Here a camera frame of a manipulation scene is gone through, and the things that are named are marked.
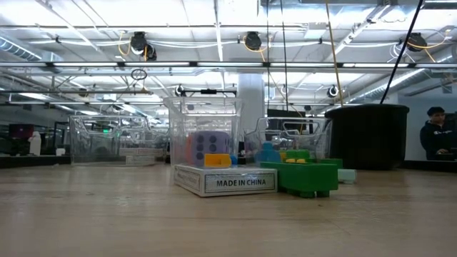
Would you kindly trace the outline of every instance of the man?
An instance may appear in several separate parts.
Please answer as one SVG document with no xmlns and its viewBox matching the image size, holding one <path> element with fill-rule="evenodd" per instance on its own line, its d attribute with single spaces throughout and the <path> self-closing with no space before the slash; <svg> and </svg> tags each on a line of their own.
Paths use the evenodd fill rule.
<svg viewBox="0 0 457 257">
<path fill-rule="evenodd" d="M 421 129 L 421 144 L 427 160 L 439 159 L 439 154 L 450 153 L 453 144 L 453 128 L 444 122 L 444 109 L 431 107 L 427 111 L 429 121 Z"/>
</svg>

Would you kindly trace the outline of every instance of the light blue block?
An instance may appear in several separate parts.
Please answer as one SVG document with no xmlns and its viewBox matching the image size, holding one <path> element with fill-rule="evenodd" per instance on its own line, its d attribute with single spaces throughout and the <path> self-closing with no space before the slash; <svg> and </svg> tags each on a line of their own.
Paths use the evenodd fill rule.
<svg viewBox="0 0 457 257">
<path fill-rule="evenodd" d="M 338 182 L 344 184 L 352 184 L 357 179 L 357 171 L 351 169 L 338 169 Z"/>
</svg>

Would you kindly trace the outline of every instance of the cardboard box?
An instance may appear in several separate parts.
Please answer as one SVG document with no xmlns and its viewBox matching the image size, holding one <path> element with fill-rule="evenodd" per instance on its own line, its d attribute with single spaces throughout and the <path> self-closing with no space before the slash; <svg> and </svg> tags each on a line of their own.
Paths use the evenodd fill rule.
<svg viewBox="0 0 457 257">
<path fill-rule="evenodd" d="M 272 168 L 196 168 L 175 165 L 174 183 L 201 197 L 276 193 L 278 173 Z"/>
</svg>

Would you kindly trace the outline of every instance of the black wire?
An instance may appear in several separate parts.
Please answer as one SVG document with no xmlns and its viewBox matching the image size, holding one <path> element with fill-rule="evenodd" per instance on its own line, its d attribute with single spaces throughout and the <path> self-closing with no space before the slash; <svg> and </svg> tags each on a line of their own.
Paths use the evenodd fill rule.
<svg viewBox="0 0 457 257">
<path fill-rule="evenodd" d="M 268 101 L 266 102 L 266 113 L 268 115 L 268 110 L 270 109 L 270 31 L 269 27 L 270 24 L 268 22 L 268 4 L 270 0 L 266 0 L 266 62 L 268 63 L 268 66 L 266 67 L 266 73 L 267 73 L 267 79 L 268 79 Z"/>
<path fill-rule="evenodd" d="M 411 33 L 413 32 L 414 24 L 416 23 L 417 16 L 419 15 L 419 11 L 421 10 L 423 0 L 419 0 L 419 4 L 417 5 L 416 12 L 414 13 L 413 21 L 411 21 L 411 25 L 409 26 L 408 33 L 406 34 L 406 38 L 403 42 L 403 47 L 401 47 L 401 51 L 398 54 L 397 61 L 395 62 L 395 66 L 393 67 L 391 77 L 388 79 L 387 87 L 386 90 L 384 91 L 383 98 L 381 98 L 381 101 L 379 104 L 383 104 L 384 100 L 386 100 L 388 90 L 391 87 L 393 77 L 395 76 L 395 73 L 397 71 L 398 65 L 400 64 L 401 57 L 403 56 L 403 53 L 406 50 L 406 47 L 408 46 L 408 41 L 411 36 Z"/>
<path fill-rule="evenodd" d="M 286 110 L 288 111 L 286 29 L 284 28 L 283 0 L 281 0 L 281 17 L 283 22 L 284 73 L 286 74 Z"/>
</svg>

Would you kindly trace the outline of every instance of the orange block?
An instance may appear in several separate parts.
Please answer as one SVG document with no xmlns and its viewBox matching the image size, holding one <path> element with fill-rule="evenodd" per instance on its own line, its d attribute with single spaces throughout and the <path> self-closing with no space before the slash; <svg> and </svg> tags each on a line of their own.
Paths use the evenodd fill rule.
<svg viewBox="0 0 457 257">
<path fill-rule="evenodd" d="M 230 154 L 207 153 L 205 154 L 205 167 L 228 168 L 231 166 Z"/>
<path fill-rule="evenodd" d="M 286 152 L 279 152 L 279 156 L 281 157 L 281 162 L 284 162 L 284 160 L 287 159 L 287 153 Z"/>
</svg>

